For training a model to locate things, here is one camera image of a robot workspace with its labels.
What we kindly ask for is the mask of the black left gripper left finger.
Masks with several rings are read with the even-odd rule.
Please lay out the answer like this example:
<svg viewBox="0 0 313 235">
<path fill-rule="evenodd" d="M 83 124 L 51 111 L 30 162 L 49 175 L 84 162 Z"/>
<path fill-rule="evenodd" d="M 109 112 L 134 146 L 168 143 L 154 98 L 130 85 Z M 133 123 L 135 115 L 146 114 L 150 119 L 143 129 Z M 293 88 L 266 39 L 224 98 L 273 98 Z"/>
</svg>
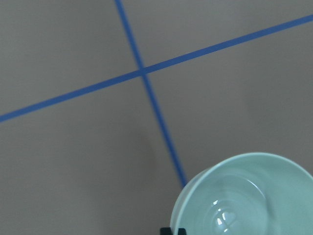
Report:
<svg viewBox="0 0 313 235">
<path fill-rule="evenodd" d="M 172 235 L 173 233 L 170 227 L 163 227 L 163 228 L 160 228 L 159 234 L 160 235 Z"/>
</svg>

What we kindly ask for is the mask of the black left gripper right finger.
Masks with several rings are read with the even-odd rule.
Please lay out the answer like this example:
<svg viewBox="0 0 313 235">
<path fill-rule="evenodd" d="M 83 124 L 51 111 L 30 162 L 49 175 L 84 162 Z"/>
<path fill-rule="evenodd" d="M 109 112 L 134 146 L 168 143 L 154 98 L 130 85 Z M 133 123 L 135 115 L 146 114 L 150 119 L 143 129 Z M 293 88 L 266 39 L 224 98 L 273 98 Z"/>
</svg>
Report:
<svg viewBox="0 0 313 235">
<path fill-rule="evenodd" d="M 179 228 L 178 235 L 187 235 L 186 230 L 184 228 Z"/>
</svg>

